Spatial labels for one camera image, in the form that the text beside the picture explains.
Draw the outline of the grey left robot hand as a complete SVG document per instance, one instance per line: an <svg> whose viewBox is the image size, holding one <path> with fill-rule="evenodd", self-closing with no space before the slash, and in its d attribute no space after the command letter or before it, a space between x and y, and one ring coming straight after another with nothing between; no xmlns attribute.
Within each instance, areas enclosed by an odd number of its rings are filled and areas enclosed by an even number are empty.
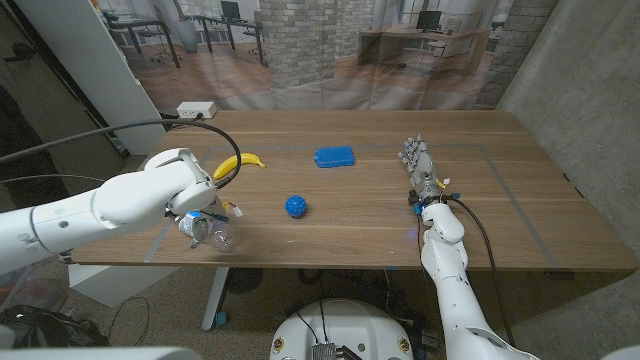
<svg viewBox="0 0 640 360"><path fill-rule="evenodd" d="M199 211L189 211L183 215L176 216L174 224L180 232L191 238L191 249L198 247L208 237L208 220Z"/></svg>

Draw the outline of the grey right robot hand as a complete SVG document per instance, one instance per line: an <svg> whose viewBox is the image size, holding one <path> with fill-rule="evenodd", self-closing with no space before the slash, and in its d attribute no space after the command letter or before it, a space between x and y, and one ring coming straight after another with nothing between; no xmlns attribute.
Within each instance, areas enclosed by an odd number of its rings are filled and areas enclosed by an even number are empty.
<svg viewBox="0 0 640 360"><path fill-rule="evenodd" d="M422 134L416 138L409 137L404 142L405 151L398 157L405 166L413 190L421 199L428 199L439 194L436 168L433 158Z"/></svg>

